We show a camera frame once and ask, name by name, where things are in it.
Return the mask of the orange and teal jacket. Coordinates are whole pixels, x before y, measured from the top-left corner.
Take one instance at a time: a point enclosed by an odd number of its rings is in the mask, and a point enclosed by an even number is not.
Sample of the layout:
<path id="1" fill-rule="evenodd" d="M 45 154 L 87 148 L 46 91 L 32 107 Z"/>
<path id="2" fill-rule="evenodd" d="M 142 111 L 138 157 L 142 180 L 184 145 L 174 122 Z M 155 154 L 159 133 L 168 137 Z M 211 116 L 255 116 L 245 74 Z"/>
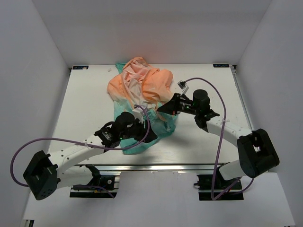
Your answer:
<path id="1" fill-rule="evenodd" d="M 123 150 L 125 155 L 140 154 L 161 139 L 171 136 L 176 129 L 176 116 L 157 111 L 173 97 L 170 90 L 173 74 L 167 69 L 160 70 L 149 65 L 143 57 L 118 63 L 116 68 L 119 74 L 107 85 L 107 92 L 114 102 L 114 118 L 122 112 L 132 112 L 135 105 L 145 106 L 151 129 L 158 137 L 149 143 Z"/>

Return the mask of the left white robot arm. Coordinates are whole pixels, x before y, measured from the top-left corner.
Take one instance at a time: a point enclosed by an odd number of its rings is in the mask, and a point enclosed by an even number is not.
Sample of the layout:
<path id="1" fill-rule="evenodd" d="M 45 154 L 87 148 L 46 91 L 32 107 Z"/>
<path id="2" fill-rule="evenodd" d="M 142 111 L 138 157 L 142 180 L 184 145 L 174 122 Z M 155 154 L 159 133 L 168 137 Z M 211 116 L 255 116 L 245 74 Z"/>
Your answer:
<path id="1" fill-rule="evenodd" d="M 92 164 L 78 167 L 78 163 L 117 149 L 123 140 L 134 139 L 135 143 L 127 147 L 132 149 L 157 138 L 149 119 L 123 112 L 83 142 L 73 141 L 72 146 L 50 154 L 42 150 L 36 152 L 23 178 L 38 201 L 62 187 L 79 185 L 94 189 L 100 183 L 99 171 Z"/>

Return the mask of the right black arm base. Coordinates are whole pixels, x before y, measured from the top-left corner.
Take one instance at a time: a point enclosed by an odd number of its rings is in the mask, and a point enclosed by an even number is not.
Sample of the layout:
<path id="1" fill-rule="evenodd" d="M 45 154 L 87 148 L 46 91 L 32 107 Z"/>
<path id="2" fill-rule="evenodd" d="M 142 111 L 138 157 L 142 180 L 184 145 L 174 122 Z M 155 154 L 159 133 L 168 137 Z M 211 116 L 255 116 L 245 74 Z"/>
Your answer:
<path id="1" fill-rule="evenodd" d="M 193 187 L 198 189 L 198 195 L 200 201 L 211 201 L 211 185 L 212 185 L 212 175 L 197 175 L 197 182 L 193 184 Z M 235 179 L 224 180 L 219 179 L 216 176 L 214 184 L 214 197 L 226 189 L 230 184 L 232 184 Z M 244 200 L 242 190 L 242 184 L 239 180 L 232 188 L 226 191 L 218 201 L 242 201 Z"/>

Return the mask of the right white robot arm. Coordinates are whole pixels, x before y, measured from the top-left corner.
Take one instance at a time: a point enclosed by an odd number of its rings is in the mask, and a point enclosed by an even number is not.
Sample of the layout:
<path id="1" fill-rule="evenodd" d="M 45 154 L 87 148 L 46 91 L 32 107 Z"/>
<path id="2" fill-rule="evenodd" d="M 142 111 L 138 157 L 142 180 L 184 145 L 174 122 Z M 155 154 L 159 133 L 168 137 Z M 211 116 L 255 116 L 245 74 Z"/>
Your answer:
<path id="1" fill-rule="evenodd" d="M 256 178 L 280 164 L 273 143 L 264 129 L 253 131 L 224 121 L 211 109 L 210 98 L 205 90 L 195 90 L 192 100 L 175 93 L 158 111 L 170 115 L 192 114 L 200 129 L 223 136 L 224 140 L 237 148 L 239 159 L 220 166 L 216 171 L 214 184 L 218 188 L 226 188 L 235 178 Z"/>

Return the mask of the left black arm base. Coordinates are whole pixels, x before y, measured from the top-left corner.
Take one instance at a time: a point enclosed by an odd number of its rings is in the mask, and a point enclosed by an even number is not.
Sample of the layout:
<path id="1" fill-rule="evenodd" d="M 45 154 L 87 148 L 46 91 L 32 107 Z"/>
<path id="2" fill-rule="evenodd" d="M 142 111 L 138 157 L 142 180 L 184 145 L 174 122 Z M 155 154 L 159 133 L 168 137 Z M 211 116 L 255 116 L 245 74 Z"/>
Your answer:
<path id="1" fill-rule="evenodd" d="M 92 164 L 80 165 L 81 170 L 89 171 L 89 181 L 71 187 L 70 198 L 114 199 L 119 188 L 118 173 L 101 173 Z"/>

